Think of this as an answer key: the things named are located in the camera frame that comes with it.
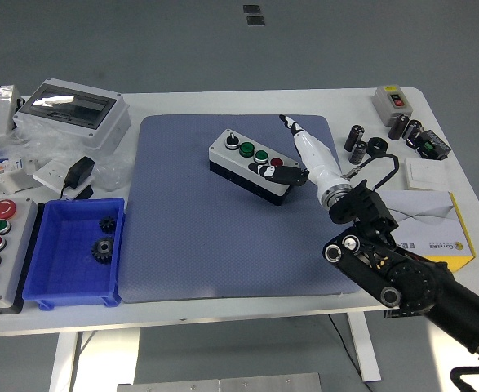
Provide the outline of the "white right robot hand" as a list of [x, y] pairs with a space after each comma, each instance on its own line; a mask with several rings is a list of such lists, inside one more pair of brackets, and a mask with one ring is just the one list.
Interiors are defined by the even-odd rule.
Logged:
[[281, 114], [279, 118], [291, 131], [294, 145], [305, 170], [297, 167], [261, 165], [251, 163], [248, 169], [264, 179], [283, 185], [301, 186], [310, 180], [317, 186], [320, 196], [332, 192], [334, 187], [349, 187], [342, 177], [338, 163], [330, 149], [316, 137], [304, 130], [295, 120]]

